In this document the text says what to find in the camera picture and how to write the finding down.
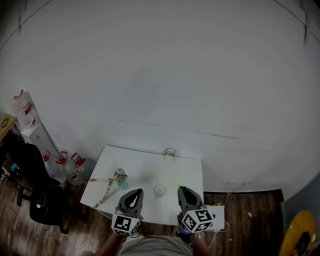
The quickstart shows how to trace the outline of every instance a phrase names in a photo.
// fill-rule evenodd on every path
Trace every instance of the chair seat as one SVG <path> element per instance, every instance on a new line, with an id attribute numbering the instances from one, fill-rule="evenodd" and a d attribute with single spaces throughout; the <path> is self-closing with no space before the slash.
<path id="1" fill-rule="evenodd" d="M 57 185 L 35 185 L 33 187 L 29 208 L 32 220 L 46 225 L 60 225 L 63 220 L 63 209 L 64 193 L 62 187 Z"/>

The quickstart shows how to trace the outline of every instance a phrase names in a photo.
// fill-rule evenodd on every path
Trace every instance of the black baseboard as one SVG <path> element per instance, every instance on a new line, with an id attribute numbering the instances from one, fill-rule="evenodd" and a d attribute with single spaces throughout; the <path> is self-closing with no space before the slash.
<path id="1" fill-rule="evenodd" d="M 252 191 L 252 192 L 232 192 L 232 194 L 237 194 L 237 195 L 246 195 L 246 194 L 261 194 L 261 193 L 277 193 L 280 203 L 284 201 L 284 195 L 282 194 L 281 189 L 274 189 L 274 190 L 264 190 L 264 191 Z M 205 195 L 226 195 L 227 192 L 211 192 L 211 191 L 204 191 L 203 194 Z"/>

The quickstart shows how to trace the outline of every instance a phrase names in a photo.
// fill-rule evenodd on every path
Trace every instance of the gray shirt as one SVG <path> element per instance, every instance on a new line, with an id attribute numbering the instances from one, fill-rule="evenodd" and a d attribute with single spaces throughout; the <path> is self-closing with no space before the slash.
<path id="1" fill-rule="evenodd" d="M 192 256 L 190 247 L 179 237 L 149 235 L 124 243 L 119 256 Z M 81 256 L 94 256 L 84 251 Z"/>

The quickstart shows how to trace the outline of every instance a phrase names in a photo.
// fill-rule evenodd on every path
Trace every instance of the white wall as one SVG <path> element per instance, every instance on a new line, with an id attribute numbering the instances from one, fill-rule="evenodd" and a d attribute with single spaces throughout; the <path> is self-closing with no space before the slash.
<path id="1" fill-rule="evenodd" d="M 53 0 L 0 51 L 0 109 L 27 88 L 59 148 L 173 147 L 203 160 L 206 191 L 288 198 L 320 167 L 320 44 L 303 36 L 271 0 Z"/>

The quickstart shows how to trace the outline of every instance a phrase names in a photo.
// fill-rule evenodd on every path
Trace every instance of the toy figure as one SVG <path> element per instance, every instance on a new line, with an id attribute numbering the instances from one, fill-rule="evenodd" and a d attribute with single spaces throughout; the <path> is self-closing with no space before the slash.
<path id="1" fill-rule="evenodd" d="M 114 181 L 118 184 L 119 188 L 122 190 L 128 189 L 128 176 L 126 175 L 124 169 L 118 168 L 113 174 Z"/>

